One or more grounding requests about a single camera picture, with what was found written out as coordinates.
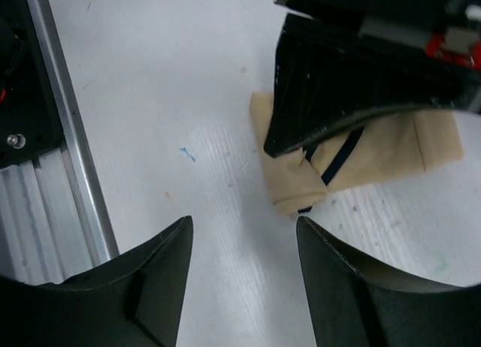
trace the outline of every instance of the white table surface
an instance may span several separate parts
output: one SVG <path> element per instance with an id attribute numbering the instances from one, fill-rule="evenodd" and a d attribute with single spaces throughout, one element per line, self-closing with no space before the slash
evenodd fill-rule
<path id="1" fill-rule="evenodd" d="M 194 218 L 177 345 L 315 346 L 295 219 L 268 201 L 248 114 L 251 93 L 273 89 L 286 10 L 273 0 L 50 3 L 120 251 Z M 310 217 L 411 273 L 479 282 L 481 119 L 457 120 L 463 161 L 338 193 Z"/>

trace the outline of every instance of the blue mark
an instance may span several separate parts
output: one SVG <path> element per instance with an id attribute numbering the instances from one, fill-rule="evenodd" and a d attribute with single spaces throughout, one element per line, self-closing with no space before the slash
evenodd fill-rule
<path id="1" fill-rule="evenodd" d="M 439 265 L 434 269 L 434 272 L 435 273 L 441 273 L 441 272 L 444 272 L 446 270 L 446 268 L 448 267 L 448 264 L 446 262 L 446 258 L 444 257 L 444 255 L 442 253 L 439 254 Z"/>
<path id="2" fill-rule="evenodd" d="M 179 149 L 181 152 L 184 152 L 191 160 L 195 163 L 195 157 L 189 153 L 186 147 L 180 148 Z"/>

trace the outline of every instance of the beige fabric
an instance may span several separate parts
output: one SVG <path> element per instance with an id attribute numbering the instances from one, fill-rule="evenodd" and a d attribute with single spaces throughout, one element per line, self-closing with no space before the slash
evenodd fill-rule
<path id="1" fill-rule="evenodd" d="M 265 185 L 272 203 L 283 215 L 313 206 L 327 194 L 342 189 L 420 173 L 463 156 L 451 112 L 399 113 L 366 125 L 354 151 L 326 186 L 320 174 L 331 164 L 348 133 L 322 143 L 310 163 L 302 149 L 272 158 L 264 152 L 263 145 L 273 102 L 272 94 L 254 93 L 250 115 Z"/>

